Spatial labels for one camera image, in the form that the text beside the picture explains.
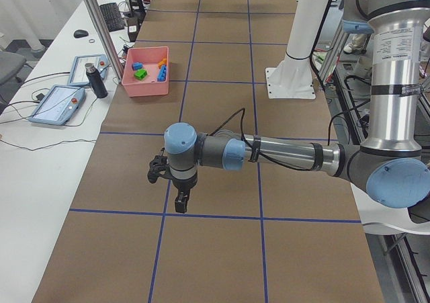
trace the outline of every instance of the brown table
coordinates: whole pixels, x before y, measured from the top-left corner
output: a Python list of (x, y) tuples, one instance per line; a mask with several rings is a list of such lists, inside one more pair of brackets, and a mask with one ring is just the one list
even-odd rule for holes
[(246, 107), (249, 134), (323, 143), (324, 93), (269, 100), (264, 84), (295, 10), (295, 0), (153, 0), (136, 47), (170, 48), (170, 93), (117, 89), (34, 302), (383, 302), (347, 182), (204, 167), (182, 215), (173, 186), (146, 180), (178, 120), (209, 132)]

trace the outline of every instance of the label on robot arm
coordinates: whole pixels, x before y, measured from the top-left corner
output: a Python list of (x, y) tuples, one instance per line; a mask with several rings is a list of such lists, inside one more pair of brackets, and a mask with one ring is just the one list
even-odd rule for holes
[(420, 37), (416, 28), (401, 28), (375, 35), (374, 64), (401, 60), (419, 61)]

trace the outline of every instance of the gray chair seat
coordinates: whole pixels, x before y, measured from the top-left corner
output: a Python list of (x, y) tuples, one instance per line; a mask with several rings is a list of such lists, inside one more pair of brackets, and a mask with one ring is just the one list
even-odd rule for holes
[(26, 62), (20, 54), (0, 51), (0, 85), (15, 77)]

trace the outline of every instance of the white mounting plate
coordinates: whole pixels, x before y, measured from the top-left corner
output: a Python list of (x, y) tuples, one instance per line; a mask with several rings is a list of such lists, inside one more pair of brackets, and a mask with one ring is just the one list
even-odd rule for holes
[(287, 87), (283, 87), (280, 83), (272, 83), (269, 78), (275, 70), (276, 68), (266, 68), (265, 70), (267, 94), (270, 99), (315, 99), (316, 95), (312, 85), (303, 86), (294, 91), (295, 89), (288, 89)]

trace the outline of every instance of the green block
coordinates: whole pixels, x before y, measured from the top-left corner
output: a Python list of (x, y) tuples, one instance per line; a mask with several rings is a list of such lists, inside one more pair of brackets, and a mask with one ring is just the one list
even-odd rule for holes
[(147, 75), (148, 71), (146, 69), (139, 69), (134, 73), (134, 76), (139, 80), (143, 80)]

